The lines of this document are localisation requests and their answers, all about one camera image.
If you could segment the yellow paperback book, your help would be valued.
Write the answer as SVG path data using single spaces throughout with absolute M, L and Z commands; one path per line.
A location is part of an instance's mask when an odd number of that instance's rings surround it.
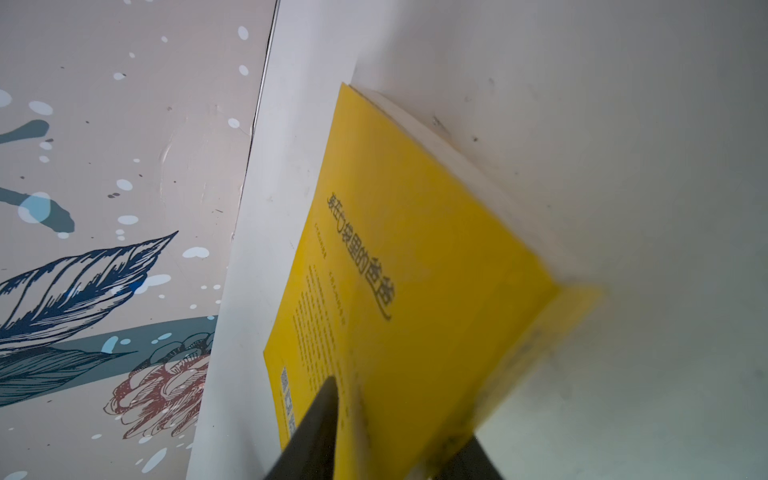
M 281 454 L 333 376 L 333 479 L 434 479 L 598 298 L 449 142 L 342 85 L 264 350 Z

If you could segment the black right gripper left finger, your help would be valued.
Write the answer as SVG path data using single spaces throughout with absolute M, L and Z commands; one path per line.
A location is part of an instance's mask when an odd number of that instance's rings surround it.
M 328 377 L 267 480 L 332 480 L 338 428 L 339 394 Z

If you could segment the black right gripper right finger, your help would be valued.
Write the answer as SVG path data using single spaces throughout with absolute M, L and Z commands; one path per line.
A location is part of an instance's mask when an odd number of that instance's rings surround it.
M 438 472 L 435 480 L 503 480 L 473 436 Z

